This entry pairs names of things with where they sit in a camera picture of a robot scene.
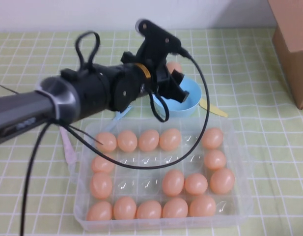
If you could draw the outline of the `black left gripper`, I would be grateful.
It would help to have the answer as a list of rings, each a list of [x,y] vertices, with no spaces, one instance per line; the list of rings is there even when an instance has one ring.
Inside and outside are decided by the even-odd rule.
[[[167,55],[155,58],[146,55],[138,56],[138,62],[144,65],[150,74],[141,86],[139,96],[148,95],[147,91],[150,90],[153,94],[157,93],[165,99],[183,103],[190,94],[180,87],[185,75],[175,69],[169,72],[166,57]]]

